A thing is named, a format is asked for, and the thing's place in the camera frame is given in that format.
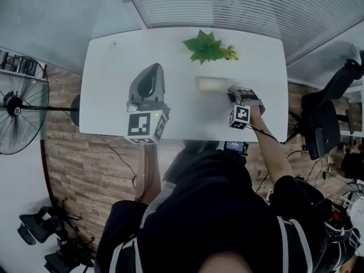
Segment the small yellow-green plant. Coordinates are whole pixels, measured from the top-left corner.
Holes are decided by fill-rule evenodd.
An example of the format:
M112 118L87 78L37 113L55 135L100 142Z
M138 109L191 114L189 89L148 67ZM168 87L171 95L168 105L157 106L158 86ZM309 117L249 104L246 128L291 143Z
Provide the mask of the small yellow-green plant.
M220 50L225 60L233 60L233 61L239 60L238 54L234 50L234 47L232 45L229 45L227 48L220 48Z

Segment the person's left forearm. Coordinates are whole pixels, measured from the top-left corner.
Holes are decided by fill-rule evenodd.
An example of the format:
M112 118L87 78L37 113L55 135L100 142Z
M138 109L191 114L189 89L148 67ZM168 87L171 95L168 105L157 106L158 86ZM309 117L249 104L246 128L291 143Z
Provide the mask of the person's left forearm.
M142 146L136 174L135 200L148 205L161 190L157 146Z

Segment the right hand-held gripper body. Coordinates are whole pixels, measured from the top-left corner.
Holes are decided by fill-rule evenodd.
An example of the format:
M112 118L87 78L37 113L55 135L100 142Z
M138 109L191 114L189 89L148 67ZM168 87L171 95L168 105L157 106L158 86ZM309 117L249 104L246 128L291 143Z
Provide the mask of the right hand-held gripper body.
M236 96L239 97L241 104L232 105L232 110L229 114L229 127L243 130L250 124L251 108L258 108L260 116L264 114L266 109L263 102L252 89L239 89L241 94L236 94Z

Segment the black office chair with headrest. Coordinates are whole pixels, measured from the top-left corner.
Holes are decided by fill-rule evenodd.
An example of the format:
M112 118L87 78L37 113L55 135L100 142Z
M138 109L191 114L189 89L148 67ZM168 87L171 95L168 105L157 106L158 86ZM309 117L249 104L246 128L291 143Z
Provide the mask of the black office chair with headrest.
M364 76L364 51L359 55L361 63L348 59L324 89L301 99L300 134L312 160L322 158L338 146L341 139L339 121L352 121L351 116L336 113L333 101L341 98L355 80Z

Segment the green leafy plant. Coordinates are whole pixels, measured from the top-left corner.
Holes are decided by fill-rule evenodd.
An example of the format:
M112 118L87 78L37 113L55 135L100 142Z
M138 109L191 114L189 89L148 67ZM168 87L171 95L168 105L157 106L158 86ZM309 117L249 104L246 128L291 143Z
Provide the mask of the green leafy plant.
M199 61L201 65L225 58L221 42L222 40L215 39L213 31L207 34L202 29L199 29L196 37L183 40L183 44L192 53L191 62Z

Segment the black chest device with screen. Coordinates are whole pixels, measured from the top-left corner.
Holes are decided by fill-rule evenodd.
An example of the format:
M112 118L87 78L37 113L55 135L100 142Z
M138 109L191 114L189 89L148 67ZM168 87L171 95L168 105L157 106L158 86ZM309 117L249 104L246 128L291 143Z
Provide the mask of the black chest device with screen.
M225 142L224 143L224 151L226 152L236 152L240 156L246 157L247 156L247 149L249 145L245 142Z

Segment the black standing fan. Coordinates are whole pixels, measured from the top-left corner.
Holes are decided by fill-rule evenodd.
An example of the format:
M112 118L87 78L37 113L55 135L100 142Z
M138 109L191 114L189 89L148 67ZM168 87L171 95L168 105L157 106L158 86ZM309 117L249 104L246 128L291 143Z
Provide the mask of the black standing fan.
M24 150L40 133L49 111L62 111L79 125L80 98L71 107L49 105L47 65L19 55L0 54L0 155Z

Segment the person's black clothed torso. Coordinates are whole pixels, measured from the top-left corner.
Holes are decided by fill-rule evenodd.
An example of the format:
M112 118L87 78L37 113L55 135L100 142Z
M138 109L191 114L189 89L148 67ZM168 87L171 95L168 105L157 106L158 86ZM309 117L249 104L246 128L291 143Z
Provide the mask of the person's black clothed torso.
M332 273L354 254L331 243L326 209L293 176L270 203L254 191L245 159L183 150L150 204L111 207L95 273Z

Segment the white window blinds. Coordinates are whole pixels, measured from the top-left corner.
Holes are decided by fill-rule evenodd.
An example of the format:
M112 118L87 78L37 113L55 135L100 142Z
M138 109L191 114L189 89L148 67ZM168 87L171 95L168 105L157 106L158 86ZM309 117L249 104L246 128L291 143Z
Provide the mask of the white window blinds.
M287 63L364 21L364 0L132 1L148 28L223 28L279 39Z

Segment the person's right forearm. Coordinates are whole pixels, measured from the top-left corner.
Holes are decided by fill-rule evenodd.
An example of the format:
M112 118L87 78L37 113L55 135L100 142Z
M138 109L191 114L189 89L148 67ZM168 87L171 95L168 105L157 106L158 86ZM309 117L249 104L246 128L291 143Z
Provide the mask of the person's right forearm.
M259 115L259 109L254 109L251 112L250 124L258 139L263 160L273 185L284 176L292 176L293 170L284 150Z

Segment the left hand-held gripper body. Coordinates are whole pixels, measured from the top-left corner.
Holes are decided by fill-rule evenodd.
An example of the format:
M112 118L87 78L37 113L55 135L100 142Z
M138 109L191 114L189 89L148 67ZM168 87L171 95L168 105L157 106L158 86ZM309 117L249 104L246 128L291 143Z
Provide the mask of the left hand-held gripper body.
M171 109L164 102L128 101L125 139L133 144L157 144L169 120Z

